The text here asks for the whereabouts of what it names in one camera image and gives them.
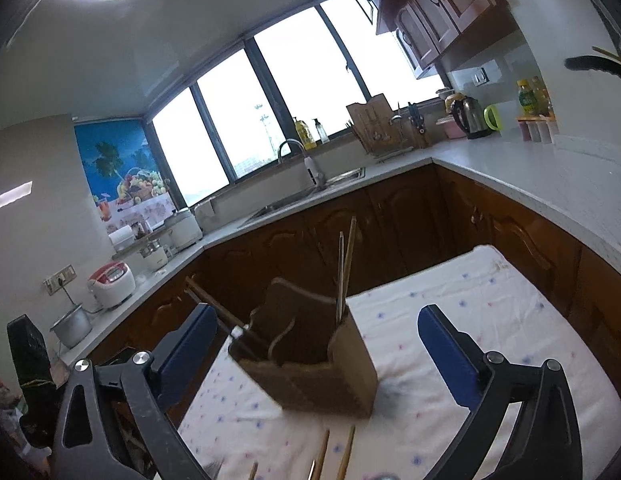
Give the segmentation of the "lower wooden cabinets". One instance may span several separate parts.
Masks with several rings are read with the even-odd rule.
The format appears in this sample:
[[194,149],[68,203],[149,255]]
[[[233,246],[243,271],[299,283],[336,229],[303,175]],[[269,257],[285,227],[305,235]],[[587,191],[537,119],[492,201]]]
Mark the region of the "lower wooden cabinets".
[[246,320],[274,278],[337,289],[338,236],[356,230],[350,293],[496,247],[569,321],[621,396],[621,274],[537,212],[430,164],[204,250],[104,338],[90,358],[150,349],[190,314],[195,282]]

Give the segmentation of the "aluminium pot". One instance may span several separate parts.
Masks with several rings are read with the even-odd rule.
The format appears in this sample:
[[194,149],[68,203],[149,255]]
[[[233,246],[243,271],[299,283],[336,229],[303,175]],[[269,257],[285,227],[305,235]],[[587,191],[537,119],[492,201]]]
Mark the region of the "aluminium pot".
[[92,325],[88,312],[79,304],[59,318],[50,330],[64,347],[73,349],[90,334]]

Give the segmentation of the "green cup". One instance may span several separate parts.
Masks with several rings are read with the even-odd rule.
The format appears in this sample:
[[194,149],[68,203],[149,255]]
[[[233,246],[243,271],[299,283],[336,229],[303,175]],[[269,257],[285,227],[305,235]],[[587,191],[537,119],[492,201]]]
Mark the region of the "green cup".
[[501,131],[503,124],[501,116],[499,116],[498,108],[495,104],[486,106],[483,110],[484,122],[489,129],[493,131]]

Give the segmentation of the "wooden cabinets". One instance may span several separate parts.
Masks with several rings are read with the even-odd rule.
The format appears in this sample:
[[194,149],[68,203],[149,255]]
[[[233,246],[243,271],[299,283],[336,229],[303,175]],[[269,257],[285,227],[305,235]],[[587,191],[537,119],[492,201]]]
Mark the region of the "wooden cabinets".
[[394,32],[416,68],[445,77],[519,27],[507,0],[373,0],[377,34]]
[[195,282],[246,320],[274,278],[337,289],[338,236],[356,230],[350,293],[496,247],[569,321],[621,396],[621,274],[537,212],[430,164],[204,250],[104,338],[90,358],[150,349],[190,314]]

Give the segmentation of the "clear soap bottle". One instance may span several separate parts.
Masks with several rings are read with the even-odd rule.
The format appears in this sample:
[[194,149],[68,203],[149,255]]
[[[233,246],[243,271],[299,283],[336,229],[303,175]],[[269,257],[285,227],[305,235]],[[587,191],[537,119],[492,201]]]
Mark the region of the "clear soap bottle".
[[317,130],[317,133],[319,134],[319,139],[321,143],[327,144],[330,141],[329,136],[327,135],[324,126],[321,125],[321,122],[317,118],[314,119],[314,126]]

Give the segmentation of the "upper wooden cabinets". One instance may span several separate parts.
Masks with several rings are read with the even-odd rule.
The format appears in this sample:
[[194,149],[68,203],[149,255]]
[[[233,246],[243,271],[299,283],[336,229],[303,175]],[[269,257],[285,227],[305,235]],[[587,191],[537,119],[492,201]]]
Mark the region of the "upper wooden cabinets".
[[416,68],[445,77],[519,27],[507,0],[373,0],[377,34],[394,32]]

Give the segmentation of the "wall power socket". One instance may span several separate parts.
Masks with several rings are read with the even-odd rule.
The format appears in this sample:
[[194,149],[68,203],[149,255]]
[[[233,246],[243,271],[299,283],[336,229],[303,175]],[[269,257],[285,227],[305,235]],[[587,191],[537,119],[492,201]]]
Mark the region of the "wall power socket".
[[44,285],[48,295],[52,296],[62,287],[65,287],[68,283],[71,283],[71,281],[74,281],[75,279],[76,271],[74,266],[68,264],[67,266],[64,266],[62,270],[46,278]]

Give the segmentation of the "wooden cutting board rack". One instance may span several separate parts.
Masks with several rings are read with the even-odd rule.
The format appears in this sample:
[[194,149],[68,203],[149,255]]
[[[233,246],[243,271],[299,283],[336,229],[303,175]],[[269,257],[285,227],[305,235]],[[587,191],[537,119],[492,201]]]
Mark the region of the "wooden cutting board rack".
[[383,93],[372,96],[365,104],[347,105],[347,113],[353,122],[353,131],[368,154],[381,157],[407,148],[399,126],[392,122],[395,114]]

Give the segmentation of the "brown wooden utensil holder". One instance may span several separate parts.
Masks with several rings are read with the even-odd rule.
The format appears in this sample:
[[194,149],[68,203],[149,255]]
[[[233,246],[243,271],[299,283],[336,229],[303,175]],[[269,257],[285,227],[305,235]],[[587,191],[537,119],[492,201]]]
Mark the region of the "brown wooden utensil holder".
[[373,412],[378,374],[352,313],[335,298],[274,278],[228,354],[285,410]]

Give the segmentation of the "chrome sink faucet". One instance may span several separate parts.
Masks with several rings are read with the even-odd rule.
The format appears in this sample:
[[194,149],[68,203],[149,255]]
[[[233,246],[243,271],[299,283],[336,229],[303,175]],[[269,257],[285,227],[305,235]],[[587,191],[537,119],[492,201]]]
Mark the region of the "chrome sink faucet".
[[291,146],[291,148],[298,148],[300,150],[303,157],[303,164],[305,170],[309,176],[309,179],[312,181],[314,188],[317,188],[317,190],[322,190],[323,188],[325,188],[327,184],[325,175],[320,171],[315,160],[312,159],[311,156],[309,156],[308,151],[306,150],[304,144],[301,141],[292,138],[284,139],[284,141],[278,146],[277,157],[279,164],[282,163],[282,150],[286,145]]

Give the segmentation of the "knife block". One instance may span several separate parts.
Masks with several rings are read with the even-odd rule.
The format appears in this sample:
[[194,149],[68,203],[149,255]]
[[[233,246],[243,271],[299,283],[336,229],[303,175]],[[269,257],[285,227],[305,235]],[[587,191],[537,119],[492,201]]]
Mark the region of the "knife block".
[[409,121],[414,130],[416,145],[418,148],[429,148],[430,143],[425,129],[425,118],[420,113],[416,103],[408,103]]

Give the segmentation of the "pink container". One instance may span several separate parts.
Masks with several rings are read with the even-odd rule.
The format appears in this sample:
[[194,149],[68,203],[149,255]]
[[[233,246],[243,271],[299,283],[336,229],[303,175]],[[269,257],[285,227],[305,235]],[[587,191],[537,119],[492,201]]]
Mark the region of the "pink container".
[[455,122],[453,116],[448,115],[437,119],[435,125],[442,127],[449,140],[466,139],[467,133],[463,131]]

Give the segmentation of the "white floral tablecloth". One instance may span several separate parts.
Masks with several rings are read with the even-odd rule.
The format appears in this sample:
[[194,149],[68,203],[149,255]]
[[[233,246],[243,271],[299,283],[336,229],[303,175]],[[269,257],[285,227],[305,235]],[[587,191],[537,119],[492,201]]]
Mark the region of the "white floral tablecloth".
[[426,304],[512,363],[557,360],[579,421],[583,475],[592,479],[605,469],[621,446],[619,395],[569,322],[489,246],[349,299],[379,378],[371,416],[286,411],[222,352],[180,424],[182,440],[202,465],[217,465],[223,479],[304,479],[329,429],[321,477],[332,479],[355,425],[347,477],[424,477],[467,417],[418,336],[417,315]]

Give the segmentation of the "dark wooden chopstick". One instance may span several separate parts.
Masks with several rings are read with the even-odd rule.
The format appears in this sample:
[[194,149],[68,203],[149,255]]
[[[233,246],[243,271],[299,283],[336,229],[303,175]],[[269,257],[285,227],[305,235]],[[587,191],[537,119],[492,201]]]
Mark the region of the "dark wooden chopstick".
[[353,261],[353,253],[355,247],[355,238],[357,231],[357,218],[355,216],[351,219],[349,238],[347,239],[347,248],[344,252],[344,263],[342,272],[342,285],[340,296],[340,316],[343,316],[345,311],[345,298],[347,298],[347,289],[349,289],[351,267]]

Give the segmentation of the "red white rice cooker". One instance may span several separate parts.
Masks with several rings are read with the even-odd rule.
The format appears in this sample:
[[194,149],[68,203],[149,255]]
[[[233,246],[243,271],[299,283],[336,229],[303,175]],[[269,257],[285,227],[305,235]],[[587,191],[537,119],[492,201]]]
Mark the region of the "red white rice cooker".
[[109,310],[123,304],[136,290],[134,273],[124,261],[113,261],[90,275],[88,290],[101,309]]

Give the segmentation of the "yellow dish soap bottle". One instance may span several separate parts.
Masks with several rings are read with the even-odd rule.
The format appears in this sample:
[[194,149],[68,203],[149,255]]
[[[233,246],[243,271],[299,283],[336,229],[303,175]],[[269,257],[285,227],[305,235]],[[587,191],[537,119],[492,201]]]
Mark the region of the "yellow dish soap bottle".
[[312,150],[313,148],[316,148],[317,143],[314,140],[311,130],[309,130],[308,128],[308,125],[306,125],[306,122],[304,122],[304,120],[302,119],[297,119],[296,117],[294,117],[293,120],[295,131],[298,138],[302,142],[305,150]]

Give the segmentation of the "fruit poster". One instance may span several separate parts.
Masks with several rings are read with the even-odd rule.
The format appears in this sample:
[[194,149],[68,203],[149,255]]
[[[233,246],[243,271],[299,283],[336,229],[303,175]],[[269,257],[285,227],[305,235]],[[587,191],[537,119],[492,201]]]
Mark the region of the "fruit poster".
[[158,163],[138,119],[74,127],[92,199],[109,234],[135,223],[154,229],[173,214]]

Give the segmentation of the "steel sink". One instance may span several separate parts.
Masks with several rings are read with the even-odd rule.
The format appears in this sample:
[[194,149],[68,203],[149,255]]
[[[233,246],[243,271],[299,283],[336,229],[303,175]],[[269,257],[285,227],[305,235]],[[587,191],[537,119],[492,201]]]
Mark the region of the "steel sink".
[[336,186],[343,183],[358,180],[362,177],[365,177],[365,175],[365,167],[359,167],[350,171],[342,172],[342,174],[338,174],[337,176],[328,179],[326,184],[322,188],[306,188],[306,190],[302,190],[290,196],[280,198],[280,200],[275,200],[275,202],[272,202],[260,208],[258,211],[254,212],[252,216],[248,217],[248,219],[246,219],[245,222],[242,223],[242,226],[247,226],[248,224],[267,217],[270,214],[275,214],[275,212],[298,202],[301,202],[301,200],[306,200],[306,198],[313,197],[322,192],[326,192],[329,190],[329,188],[335,188]]

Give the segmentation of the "seasoning bottle group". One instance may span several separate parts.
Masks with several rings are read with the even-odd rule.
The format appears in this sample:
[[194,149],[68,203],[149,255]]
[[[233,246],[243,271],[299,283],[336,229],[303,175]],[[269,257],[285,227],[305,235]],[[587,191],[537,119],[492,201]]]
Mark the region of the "seasoning bottle group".
[[554,144],[558,125],[545,84],[539,76],[519,79],[518,102],[521,115],[517,117],[524,141]]

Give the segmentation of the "small white electric pot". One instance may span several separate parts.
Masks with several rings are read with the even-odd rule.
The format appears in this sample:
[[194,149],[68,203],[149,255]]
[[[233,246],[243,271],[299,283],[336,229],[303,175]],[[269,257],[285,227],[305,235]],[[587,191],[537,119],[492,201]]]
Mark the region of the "small white electric pot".
[[163,269],[170,259],[169,252],[159,240],[149,240],[141,247],[140,255],[144,264],[152,272]]

